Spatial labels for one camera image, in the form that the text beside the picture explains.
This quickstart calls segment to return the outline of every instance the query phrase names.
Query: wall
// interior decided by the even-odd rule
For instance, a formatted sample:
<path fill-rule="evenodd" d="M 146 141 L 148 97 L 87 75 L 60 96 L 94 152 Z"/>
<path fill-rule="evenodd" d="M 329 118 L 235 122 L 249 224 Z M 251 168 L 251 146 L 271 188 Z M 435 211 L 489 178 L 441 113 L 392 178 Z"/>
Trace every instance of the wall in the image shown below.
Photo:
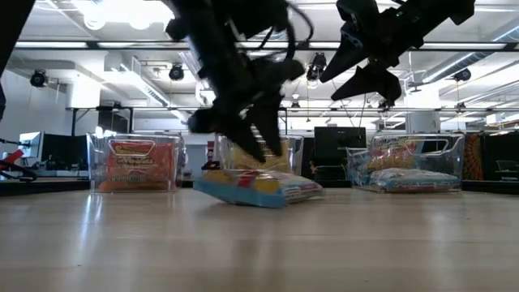
<path fill-rule="evenodd" d="M 71 133 L 71 112 L 65 111 L 67 95 L 51 88 L 33 88 L 29 80 L 4 71 L 2 86 L 6 94 L 6 112 L 0 122 L 0 137 L 18 141 L 19 134 L 45 131 Z M 0 153 L 13 152 L 15 145 L 0 144 Z"/>

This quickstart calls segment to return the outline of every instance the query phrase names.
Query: clear plastic container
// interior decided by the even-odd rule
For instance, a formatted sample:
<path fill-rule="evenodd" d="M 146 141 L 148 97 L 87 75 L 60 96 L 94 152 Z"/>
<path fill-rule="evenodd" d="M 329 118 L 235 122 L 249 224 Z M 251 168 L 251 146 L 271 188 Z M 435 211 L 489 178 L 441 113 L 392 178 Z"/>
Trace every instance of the clear plastic container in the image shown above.
<path fill-rule="evenodd" d="M 182 138 L 164 135 L 88 135 L 93 192 L 173 191 Z"/>
<path fill-rule="evenodd" d="M 464 143 L 461 134 L 377 135 L 369 149 L 347 149 L 348 177 L 372 191 L 459 191 Z"/>
<path fill-rule="evenodd" d="M 223 136 L 217 137 L 218 159 L 224 170 L 275 170 L 286 174 L 301 175 L 302 168 L 302 140 L 296 135 L 283 135 L 281 146 L 283 155 L 277 157 L 272 154 L 264 140 L 256 137 L 264 150 L 267 162 L 260 163 L 246 154 L 239 146 Z"/>

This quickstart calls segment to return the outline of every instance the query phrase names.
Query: plastic wrapper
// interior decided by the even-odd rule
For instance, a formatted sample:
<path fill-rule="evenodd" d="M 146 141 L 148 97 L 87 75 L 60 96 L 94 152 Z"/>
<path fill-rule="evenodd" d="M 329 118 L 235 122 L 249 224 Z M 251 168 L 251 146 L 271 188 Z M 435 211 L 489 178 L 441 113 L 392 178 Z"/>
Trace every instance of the plastic wrapper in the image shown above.
<path fill-rule="evenodd" d="M 353 187 L 384 192 L 459 191 L 463 135 L 379 135 L 369 148 L 348 148 Z"/>
<path fill-rule="evenodd" d="M 88 135 L 92 191 L 174 190 L 180 144 L 177 136 Z"/>
<path fill-rule="evenodd" d="M 273 170 L 210 170 L 193 188 L 230 204 L 283 208 L 322 196 L 316 182 Z"/>
<path fill-rule="evenodd" d="M 283 155 L 277 157 L 259 137 L 259 144 L 267 160 L 262 164 L 227 138 L 218 137 L 218 159 L 222 168 L 226 170 L 275 170 L 286 174 L 301 174 L 302 139 L 303 137 L 300 136 L 283 135 L 281 137 Z"/>

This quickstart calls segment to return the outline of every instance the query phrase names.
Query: table surface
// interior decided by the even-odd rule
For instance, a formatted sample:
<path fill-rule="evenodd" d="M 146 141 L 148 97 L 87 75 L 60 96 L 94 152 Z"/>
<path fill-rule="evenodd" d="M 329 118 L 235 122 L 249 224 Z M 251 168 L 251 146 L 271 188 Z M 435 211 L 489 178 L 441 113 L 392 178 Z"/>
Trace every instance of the table surface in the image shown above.
<path fill-rule="evenodd" d="M 327 190 L 285 209 L 193 190 L 0 198 L 4 291 L 517 291 L 519 198 Z"/>

